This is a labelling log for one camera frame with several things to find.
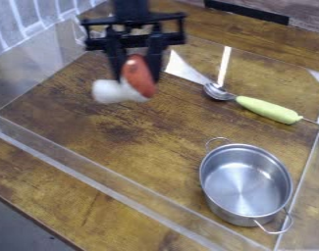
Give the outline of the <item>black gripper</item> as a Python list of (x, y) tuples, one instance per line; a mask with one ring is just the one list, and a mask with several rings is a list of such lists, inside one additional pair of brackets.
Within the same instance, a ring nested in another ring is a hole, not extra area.
[[(85, 39), (86, 49), (106, 52), (116, 80), (121, 79), (121, 69), (126, 61), (125, 48), (149, 47), (146, 54), (148, 65), (154, 82), (160, 81), (162, 46), (185, 43), (185, 18), (184, 13), (149, 13), (142, 20), (121, 20), (117, 17), (81, 20), (81, 26), (85, 28), (87, 35)], [(165, 21), (177, 21), (179, 31), (162, 32), (161, 23)], [(105, 36), (91, 37), (91, 27), (98, 25), (105, 25)], [(134, 28), (142, 28), (145, 25), (153, 27), (150, 33), (132, 34)]]

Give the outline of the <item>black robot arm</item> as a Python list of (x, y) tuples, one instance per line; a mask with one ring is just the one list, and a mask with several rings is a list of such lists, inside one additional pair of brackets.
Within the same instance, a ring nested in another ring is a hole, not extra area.
[(160, 80), (161, 55), (170, 45), (185, 43), (184, 19), (177, 13), (150, 11), (149, 0), (112, 0), (113, 16), (100, 19), (82, 19), (86, 30), (87, 51), (102, 51), (109, 59), (116, 79), (121, 79), (122, 65), (126, 63), (126, 50), (146, 48), (145, 62), (154, 81)]

